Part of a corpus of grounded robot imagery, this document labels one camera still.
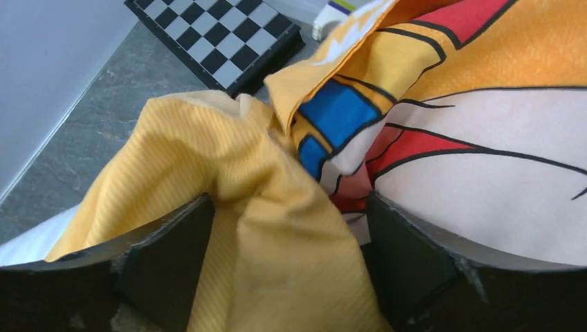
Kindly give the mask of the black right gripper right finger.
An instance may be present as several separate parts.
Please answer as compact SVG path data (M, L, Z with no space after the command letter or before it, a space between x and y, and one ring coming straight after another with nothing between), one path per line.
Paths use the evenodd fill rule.
M363 247L396 331L585 331L586 269L496 250L371 193Z

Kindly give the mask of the orange Mickey Mouse pillowcase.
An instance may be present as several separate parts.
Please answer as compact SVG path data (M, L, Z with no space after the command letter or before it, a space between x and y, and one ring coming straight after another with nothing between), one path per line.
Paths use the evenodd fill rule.
M371 193L586 264L585 1L375 1L265 83L269 104L149 100L47 260L208 193L189 331L388 331L359 250Z

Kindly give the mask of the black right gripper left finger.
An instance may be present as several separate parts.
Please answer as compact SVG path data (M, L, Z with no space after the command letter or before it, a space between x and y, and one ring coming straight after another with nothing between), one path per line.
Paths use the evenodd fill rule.
M1 269L2 331L185 331L215 209L203 194L112 240Z

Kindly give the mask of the white pillow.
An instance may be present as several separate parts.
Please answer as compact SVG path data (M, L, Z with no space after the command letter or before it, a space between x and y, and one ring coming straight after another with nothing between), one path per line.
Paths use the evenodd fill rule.
M42 261L75 216L75 205L1 245L1 267Z

